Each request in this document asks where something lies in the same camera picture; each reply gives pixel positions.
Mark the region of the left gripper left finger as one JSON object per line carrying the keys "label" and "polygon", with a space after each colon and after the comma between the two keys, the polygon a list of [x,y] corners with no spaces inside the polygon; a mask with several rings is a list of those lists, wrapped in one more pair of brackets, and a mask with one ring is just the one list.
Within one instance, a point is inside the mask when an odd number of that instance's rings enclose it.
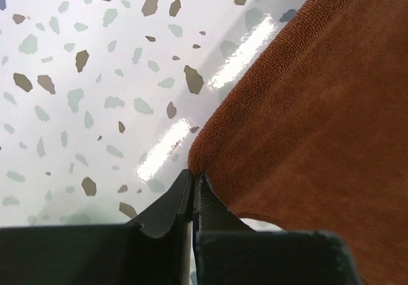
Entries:
{"label": "left gripper left finger", "polygon": [[2,284],[188,284],[193,176],[124,224],[1,230]]}

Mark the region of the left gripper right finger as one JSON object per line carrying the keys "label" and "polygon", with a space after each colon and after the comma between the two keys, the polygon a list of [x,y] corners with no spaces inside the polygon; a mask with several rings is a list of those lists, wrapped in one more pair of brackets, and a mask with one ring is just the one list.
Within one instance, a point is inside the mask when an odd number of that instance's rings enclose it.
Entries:
{"label": "left gripper right finger", "polygon": [[194,184],[193,249],[198,284],[361,284],[350,249],[327,231],[255,231]]}

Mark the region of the brown towel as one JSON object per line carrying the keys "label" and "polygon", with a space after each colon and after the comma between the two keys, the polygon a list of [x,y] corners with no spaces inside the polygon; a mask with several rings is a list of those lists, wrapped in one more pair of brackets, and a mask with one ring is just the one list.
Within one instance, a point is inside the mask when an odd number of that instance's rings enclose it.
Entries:
{"label": "brown towel", "polygon": [[407,0],[307,0],[190,151],[238,216],[329,230],[407,283]]}

